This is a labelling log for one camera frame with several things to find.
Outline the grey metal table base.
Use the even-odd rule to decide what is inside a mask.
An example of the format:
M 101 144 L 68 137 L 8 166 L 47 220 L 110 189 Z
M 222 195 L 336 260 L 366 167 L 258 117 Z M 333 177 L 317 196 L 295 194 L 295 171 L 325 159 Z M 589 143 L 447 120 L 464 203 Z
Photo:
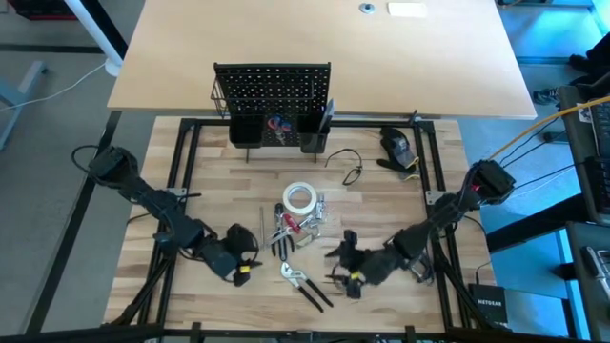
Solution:
M 44 62 L 34 61 L 17 87 L 0 78 L 0 103 L 7 105 L 6 111 L 11 112 L 6 126 L 0 128 L 0 151 L 7 146 L 23 108 L 33 100 L 35 88 L 47 70 Z

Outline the black plastic pegboard bin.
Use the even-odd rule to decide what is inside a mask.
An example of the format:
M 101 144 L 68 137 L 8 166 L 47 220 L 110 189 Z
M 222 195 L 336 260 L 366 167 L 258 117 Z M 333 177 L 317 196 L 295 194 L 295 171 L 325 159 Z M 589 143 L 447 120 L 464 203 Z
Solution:
M 303 153 L 324 153 L 330 125 L 321 123 L 320 116 L 302 116 L 297 120 L 297 134 Z
M 230 120 L 229 138 L 238 149 L 258 149 L 262 147 L 264 129 L 262 115 L 238 115 Z

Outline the red and blue scissors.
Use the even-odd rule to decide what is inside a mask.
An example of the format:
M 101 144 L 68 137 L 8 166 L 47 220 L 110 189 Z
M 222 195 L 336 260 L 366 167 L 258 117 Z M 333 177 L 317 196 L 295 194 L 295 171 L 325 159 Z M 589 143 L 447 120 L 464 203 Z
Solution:
M 287 134 L 292 131 L 292 125 L 281 116 L 273 116 L 267 121 L 268 127 L 274 133 L 275 138 L 282 145 L 286 145 Z

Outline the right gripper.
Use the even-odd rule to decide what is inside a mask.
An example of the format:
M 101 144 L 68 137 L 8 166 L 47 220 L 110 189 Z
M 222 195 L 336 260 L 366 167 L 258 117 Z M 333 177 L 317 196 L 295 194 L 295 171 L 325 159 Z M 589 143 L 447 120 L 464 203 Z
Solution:
M 394 248 L 387 246 L 381 250 L 359 250 L 356 245 L 357 233 L 345 230 L 342 243 L 333 250 L 333 257 L 339 258 L 341 268 L 350 274 L 358 274 L 359 279 L 347 278 L 344 281 L 348 298 L 361 298 L 362 281 L 377 286 L 396 269 L 405 269 L 405 259 Z

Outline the black metal pegboard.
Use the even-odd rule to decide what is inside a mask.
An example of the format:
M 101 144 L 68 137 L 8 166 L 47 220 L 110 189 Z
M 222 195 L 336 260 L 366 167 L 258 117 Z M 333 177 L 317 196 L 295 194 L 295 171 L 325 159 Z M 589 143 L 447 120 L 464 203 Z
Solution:
M 297 120 L 302 116 L 320 116 L 321 122 L 329 97 L 332 64 L 298 63 L 215 63 L 230 112 L 238 115 L 262 115 L 262 147 L 298 148 Z M 269 118 L 281 116 L 292 125 L 282 146 L 267 125 Z

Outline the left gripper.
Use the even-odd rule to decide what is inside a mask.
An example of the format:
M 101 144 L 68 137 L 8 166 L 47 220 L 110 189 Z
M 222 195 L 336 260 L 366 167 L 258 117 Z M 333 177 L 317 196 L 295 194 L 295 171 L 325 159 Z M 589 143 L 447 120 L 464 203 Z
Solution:
M 243 286 L 251 278 L 254 268 L 262 265 L 255 260 L 244 260 L 244 252 L 258 252 L 256 237 L 245 227 L 234 223 L 222 240 L 205 237 L 199 245 L 199 256 L 222 280 L 233 276 L 236 287 Z

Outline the black keyboard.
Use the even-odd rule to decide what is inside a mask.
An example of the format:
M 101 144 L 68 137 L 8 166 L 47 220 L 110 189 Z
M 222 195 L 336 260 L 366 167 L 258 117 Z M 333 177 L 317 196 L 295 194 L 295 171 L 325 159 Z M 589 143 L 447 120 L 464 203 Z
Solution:
M 610 214 L 610 103 L 596 105 L 591 110 L 596 146 L 593 183 L 597 206 Z

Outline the grey handheld device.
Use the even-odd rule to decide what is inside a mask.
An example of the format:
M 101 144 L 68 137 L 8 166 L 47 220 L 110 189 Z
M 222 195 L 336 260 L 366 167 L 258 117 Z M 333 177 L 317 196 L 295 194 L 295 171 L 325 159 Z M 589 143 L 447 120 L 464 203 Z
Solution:
M 610 300 L 610 250 L 585 246 L 581 254 L 588 271 L 601 285 L 606 298 Z

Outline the white desk leg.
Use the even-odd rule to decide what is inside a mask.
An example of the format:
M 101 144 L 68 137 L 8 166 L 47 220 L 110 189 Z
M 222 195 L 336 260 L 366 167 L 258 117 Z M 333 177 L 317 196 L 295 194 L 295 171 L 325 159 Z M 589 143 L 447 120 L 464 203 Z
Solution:
M 106 72 L 117 77 L 121 72 L 128 44 L 99 0 L 64 0 L 98 47 L 106 55 Z

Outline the dark side desk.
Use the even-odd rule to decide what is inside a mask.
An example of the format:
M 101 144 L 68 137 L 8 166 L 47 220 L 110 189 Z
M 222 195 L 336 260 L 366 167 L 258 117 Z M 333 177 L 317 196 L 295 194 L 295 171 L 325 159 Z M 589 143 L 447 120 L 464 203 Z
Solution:
M 599 211 L 594 195 L 593 176 L 597 152 L 591 117 L 591 110 L 594 106 L 571 111 L 563 115 L 562 119 L 567 131 L 569 146 L 577 165 L 581 195 L 589 211 L 591 221 L 610 225 L 610 214 L 603 214 Z

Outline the black aluminium table frame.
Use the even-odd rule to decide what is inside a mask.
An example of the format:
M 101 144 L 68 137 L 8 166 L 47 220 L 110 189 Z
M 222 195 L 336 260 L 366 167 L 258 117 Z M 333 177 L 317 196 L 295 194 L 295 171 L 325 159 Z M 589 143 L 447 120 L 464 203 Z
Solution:
M 214 224 L 223 232 L 234 223 L 252 223 L 260 206 L 276 201 L 280 184 L 258 191 L 257 182 L 270 175 L 258 162 L 246 165 L 250 178 L 239 199 L 218 184 L 206 186 L 211 163 L 229 170 L 228 124 L 221 119 L 184 117 L 160 119 L 155 132 L 173 131 L 172 148 L 152 147 L 147 170 L 164 168 L 168 185 L 186 192 L 182 210 Z M 204 343 L 209 337 L 277 337 L 443 340 L 478 343 L 499 338 L 504 329 L 476 306 L 448 260 L 448 250 L 432 248 L 437 282 L 427 287 L 403 274 L 393 275 L 384 288 L 363 299 L 345 297 L 326 275 L 325 252 L 331 236 L 316 239 L 292 252 L 288 264 L 303 276 L 289 280 L 283 264 L 256 237 L 261 266 L 236 287 L 200 262 L 159 245 L 153 236 L 166 228 L 154 217 L 132 222 L 126 231 L 109 313 L 100 327 L 100 343 L 145 343 L 168 337 L 189 337 Z

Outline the light wooden desk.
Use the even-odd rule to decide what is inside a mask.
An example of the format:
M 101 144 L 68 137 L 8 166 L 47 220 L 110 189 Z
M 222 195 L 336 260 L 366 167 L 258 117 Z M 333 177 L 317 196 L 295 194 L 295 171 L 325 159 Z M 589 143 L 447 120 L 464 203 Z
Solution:
M 494 0 L 145 0 L 108 105 L 212 109 L 215 63 L 327 62 L 343 112 L 537 115 Z

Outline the black grey work glove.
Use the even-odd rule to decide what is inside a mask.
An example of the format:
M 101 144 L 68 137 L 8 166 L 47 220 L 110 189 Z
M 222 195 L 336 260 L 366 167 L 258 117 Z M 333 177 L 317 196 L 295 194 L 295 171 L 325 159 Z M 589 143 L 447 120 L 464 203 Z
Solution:
M 378 159 L 376 163 L 383 168 L 398 173 L 400 180 L 419 178 L 417 164 L 419 158 L 411 151 L 406 135 L 395 128 L 382 127 L 380 145 L 386 151 L 387 159 Z

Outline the black Netgear network switch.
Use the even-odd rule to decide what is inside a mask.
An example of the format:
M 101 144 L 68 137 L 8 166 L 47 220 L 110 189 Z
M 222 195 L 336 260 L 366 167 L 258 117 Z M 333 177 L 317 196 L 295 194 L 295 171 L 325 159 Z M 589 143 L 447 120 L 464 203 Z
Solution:
M 489 320 L 503 327 L 508 325 L 505 290 L 502 287 L 469 284 L 468 289 L 480 311 Z

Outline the white tape roll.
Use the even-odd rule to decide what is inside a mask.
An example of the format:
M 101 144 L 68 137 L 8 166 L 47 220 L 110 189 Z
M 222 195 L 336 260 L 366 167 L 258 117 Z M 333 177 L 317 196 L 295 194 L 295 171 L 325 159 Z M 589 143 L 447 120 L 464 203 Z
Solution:
M 292 204 L 291 198 L 294 193 L 304 191 L 309 194 L 310 202 L 301 208 Z M 290 184 L 283 192 L 282 202 L 286 210 L 296 215 L 305 215 L 311 213 L 315 209 L 318 201 L 317 192 L 314 187 L 306 182 L 294 182 Z

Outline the black and red crate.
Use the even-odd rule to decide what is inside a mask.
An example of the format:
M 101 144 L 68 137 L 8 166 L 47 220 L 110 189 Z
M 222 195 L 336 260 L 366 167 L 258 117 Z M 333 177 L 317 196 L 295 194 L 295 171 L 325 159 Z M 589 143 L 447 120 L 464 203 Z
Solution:
M 76 20 L 64 0 L 6 0 L 17 15 L 31 21 Z

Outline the white card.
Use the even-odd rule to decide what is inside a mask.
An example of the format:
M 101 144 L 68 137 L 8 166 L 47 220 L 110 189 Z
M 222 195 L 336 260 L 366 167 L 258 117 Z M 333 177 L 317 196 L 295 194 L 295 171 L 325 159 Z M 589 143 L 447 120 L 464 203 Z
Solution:
M 389 2 L 387 9 L 391 16 L 405 18 L 425 18 L 428 13 L 427 6 L 418 2 Z

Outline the person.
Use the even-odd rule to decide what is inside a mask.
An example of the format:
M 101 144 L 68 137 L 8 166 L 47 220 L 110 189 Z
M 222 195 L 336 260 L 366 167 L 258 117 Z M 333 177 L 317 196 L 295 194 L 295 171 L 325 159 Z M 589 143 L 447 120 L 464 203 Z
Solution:
M 583 97 L 603 97 L 610 93 L 610 31 L 584 55 L 572 54 L 568 66 L 583 73 L 568 83 Z

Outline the grey metal tool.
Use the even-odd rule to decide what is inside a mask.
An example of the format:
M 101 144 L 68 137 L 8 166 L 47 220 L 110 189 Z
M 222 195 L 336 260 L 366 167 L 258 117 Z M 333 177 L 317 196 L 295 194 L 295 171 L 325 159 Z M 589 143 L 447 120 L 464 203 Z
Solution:
M 326 110 L 324 112 L 323 120 L 320 124 L 319 132 L 323 132 L 325 129 L 329 128 L 330 122 L 335 114 L 335 110 L 336 110 L 336 101 L 334 99 L 331 99 L 328 102 Z

